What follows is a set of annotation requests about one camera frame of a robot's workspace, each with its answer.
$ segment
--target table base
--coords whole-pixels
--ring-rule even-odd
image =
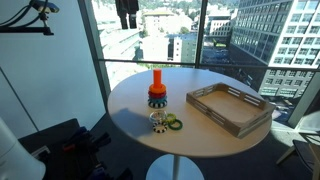
[[[204,177],[198,166],[189,158],[167,154],[156,159],[150,166],[147,180],[183,179],[203,180]]]

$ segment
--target stacking toy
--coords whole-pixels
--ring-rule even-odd
[[[161,83],[161,69],[153,70],[153,84],[149,86],[148,105],[152,108],[163,108],[167,105],[167,89]]]

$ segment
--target gray floor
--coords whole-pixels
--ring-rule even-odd
[[[135,180],[146,177],[149,166],[163,153],[147,148],[120,132],[108,115],[92,129],[94,136],[108,132],[112,142],[100,149],[97,156],[107,166],[107,172],[117,177],[125,168],[133,172]],[[305,135],[283,127],[276,122],[268,136],[246,152],[223,158],[191,158],[206,180],[308,180],[311,172],[292,156],[277,166],[277,159],[291,146],[292,139],[304,139]]]

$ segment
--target white wall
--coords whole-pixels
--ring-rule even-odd
[[[59,13],[48,15],[55,35],[0,33],[0,66],[40,130],[71,118],[91,129],[105,109],[79,6],[76,0],[50,2],[60,8]],[[28,3],[0,1],[0,23]],[[22,22],[36,15],[31,9]],[[2,119],[18,138],[35,132],[1,73],[0,83]]]

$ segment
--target chair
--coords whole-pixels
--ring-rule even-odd
[[[292,154],[297,154],[302,163],[312,172],[312,180],[320,180],[320,147],[313,143],[293,140],[290,147],[277,161],[283,163]]]

